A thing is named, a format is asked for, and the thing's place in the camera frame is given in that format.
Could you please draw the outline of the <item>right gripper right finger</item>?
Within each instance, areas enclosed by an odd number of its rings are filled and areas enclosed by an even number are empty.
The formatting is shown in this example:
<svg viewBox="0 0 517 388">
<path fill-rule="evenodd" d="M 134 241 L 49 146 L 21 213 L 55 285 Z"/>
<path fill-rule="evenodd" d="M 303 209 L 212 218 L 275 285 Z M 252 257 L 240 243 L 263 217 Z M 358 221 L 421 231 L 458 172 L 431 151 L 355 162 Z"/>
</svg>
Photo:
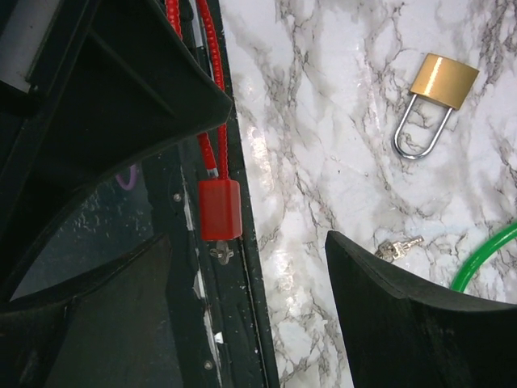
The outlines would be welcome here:
<svg viewBox="0 0 517 388">
<path fill-rule="evenodd" d="M 356 387 L 514 387 L 516 307 L 434 284 L 326 236 L 330 283 Z"/>
</svg>

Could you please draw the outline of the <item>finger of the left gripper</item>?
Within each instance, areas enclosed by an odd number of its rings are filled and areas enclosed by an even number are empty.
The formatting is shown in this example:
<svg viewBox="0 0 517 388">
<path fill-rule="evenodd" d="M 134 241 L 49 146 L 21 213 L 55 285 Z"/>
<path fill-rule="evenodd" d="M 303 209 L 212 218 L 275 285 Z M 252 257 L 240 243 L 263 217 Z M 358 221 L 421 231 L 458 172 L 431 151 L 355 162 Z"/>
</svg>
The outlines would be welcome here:
<svg viewBox="0 0 517 388">
<path fill-rule="evenodd" d="M 232 107 L 156 1 L 60 1 L 28 81 L 1 81 L 3 301 L 99 183 Z"/>
</svg>

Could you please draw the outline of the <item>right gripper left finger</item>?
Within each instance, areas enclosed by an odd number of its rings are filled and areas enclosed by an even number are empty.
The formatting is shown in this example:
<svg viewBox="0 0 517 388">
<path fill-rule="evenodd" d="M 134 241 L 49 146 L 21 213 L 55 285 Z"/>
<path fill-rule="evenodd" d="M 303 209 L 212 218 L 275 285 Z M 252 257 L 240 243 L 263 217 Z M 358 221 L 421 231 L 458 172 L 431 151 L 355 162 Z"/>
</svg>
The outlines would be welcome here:
<svg viewBox="0 0 517 388">
<path fill-rule="evenodd" d="M 166 300 L 170 259 L 169 239 L 159 235 L 2 304 L 2 386 L 182 386 Z"/>
</svg>

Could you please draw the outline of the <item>green cable lock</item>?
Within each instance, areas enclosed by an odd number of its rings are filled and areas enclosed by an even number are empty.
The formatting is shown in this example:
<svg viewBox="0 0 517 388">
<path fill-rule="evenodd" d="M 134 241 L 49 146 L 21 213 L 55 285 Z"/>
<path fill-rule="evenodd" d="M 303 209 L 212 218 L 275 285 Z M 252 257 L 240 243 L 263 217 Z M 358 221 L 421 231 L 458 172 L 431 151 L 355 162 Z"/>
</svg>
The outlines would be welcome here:
<svg viewBox="0 0 517 388">
<path fill-rule="evenodd" d="M 516 223 L 500 230 L 481 244 L 461 265 L 449 288 L 463 293 L 477 270 L 501 248 L 516 239 Z"/>
</svg>

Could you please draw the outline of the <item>red cable lock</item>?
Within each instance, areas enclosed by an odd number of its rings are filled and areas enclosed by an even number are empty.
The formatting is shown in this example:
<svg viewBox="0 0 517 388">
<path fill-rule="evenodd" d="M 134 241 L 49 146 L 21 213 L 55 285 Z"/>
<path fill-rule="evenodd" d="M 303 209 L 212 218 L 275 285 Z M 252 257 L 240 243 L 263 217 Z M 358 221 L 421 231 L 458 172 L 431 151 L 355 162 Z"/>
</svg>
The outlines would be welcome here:
<svg viewBox="0 0 517 388">
<path fill-rule="evenodd" d="M 206 1 L 196 3 L 207 38 L 213 80 L 225 91 L 221 50 L 215 24 Z M 209 135 L 197 135 L 201 157 L 209 179 L 199 182 L 200 235 L 205 242 L 229 241 L 242 235 L 242 202 L 240 184 L 229 177 L 227 124 L 217 128 L 218 153 Z"/>
</svg>

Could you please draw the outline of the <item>brass padlock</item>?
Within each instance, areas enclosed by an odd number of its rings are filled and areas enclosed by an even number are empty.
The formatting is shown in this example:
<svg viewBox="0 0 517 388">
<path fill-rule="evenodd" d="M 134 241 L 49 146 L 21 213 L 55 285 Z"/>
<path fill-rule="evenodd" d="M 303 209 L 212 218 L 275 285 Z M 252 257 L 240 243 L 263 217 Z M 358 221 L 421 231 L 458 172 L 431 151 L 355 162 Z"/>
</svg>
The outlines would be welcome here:
<svg viewBox="0 0 517 388">
<path fill-rule="evenodd" d="M 452 112 L 461 109 L 478 75 L 478 69 L 465 63 L 435 53 L 425 56 L 410 87 L 411 99 L 392 137 L 394 151 L 399 157 L 416 161 L 432 152 Z M 410 154 L 402 149 L 400 137 L 417 99 L 425 99 L 447 111 L 426 149 L 418 154 Z"/>
</svg>

